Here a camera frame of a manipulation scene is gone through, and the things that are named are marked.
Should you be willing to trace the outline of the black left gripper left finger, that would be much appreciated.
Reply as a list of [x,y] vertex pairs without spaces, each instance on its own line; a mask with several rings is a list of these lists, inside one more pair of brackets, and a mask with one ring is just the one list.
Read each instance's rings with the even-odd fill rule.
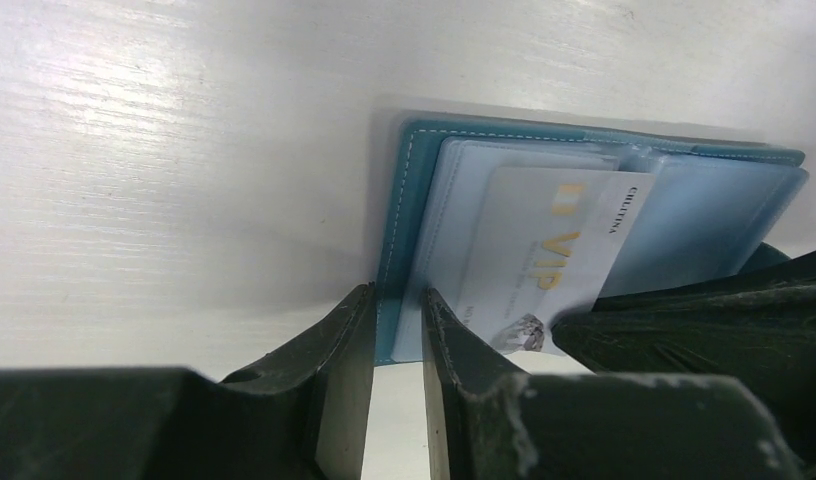
[[373,285],[215,382],[183,367],[0,370],[0,479],[357,479]]

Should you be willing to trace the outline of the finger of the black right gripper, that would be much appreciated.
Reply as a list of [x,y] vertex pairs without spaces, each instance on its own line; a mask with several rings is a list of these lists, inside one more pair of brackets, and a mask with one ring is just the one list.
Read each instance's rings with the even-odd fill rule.
[[754,293],[816,280],[816,250],[776,265],[707,282],[599,299],[594,312],[660,309],[731,294]]
[[553,343],[597,372],[688,373],[740,380],[816,464],[816,280],[573,314]]

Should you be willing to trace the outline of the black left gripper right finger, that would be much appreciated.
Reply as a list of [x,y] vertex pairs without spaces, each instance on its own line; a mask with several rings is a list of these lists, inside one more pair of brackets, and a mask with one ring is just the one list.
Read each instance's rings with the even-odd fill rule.
[[533,375],[423,293],[435,479],[800,479],[769,410],[712,375]]

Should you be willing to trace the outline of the blue leather card holder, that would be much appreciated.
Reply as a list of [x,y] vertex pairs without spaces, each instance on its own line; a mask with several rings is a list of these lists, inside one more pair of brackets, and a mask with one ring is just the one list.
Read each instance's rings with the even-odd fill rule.
[[807,180],[802,151],[783,146],[485,117],[417,118],[401,133],[377,277],[375,361],[420,358],[414,279],[431,276],[432,247],[474,220],[490,164],[476,142],[626,150],[626,171],[653,171],[657,187],[602,289],[605,297],[657,291],[766,268],[785,260],[765,236]]

